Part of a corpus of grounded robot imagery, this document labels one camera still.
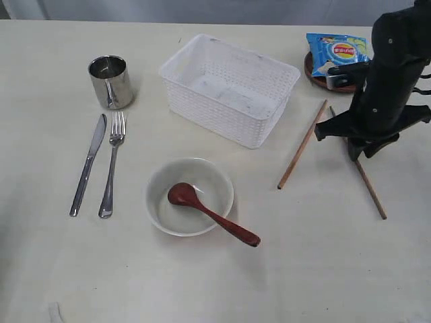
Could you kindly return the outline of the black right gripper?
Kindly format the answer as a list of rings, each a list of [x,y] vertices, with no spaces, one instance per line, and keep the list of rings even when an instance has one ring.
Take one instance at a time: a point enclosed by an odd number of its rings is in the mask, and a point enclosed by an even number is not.
[[[430,122],[427,105],[409,106],[407,101],[428,59],[414,59],[398,67],[388,67],[376,59],[358,84],[348,111],[316,124],[318,141],[326,137],[347,138],[347,152],[357,161],[362,152],[370,159],[396,142],[388,139],[413,125]]]

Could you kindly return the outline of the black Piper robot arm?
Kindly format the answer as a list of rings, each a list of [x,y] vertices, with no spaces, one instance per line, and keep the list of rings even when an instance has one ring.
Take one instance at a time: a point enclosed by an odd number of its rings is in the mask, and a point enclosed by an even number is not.
[[[354,162],[367,158],[399,139],[401,131],[430,122],[427,105],[407,103],[418,92],[416,83],[430,64],[430,2],[381,15],[372,27],[373,59],[328,70],[328,88],[354,85],[349,110],[316,124],[319,141],[327,136],[347,139]]]

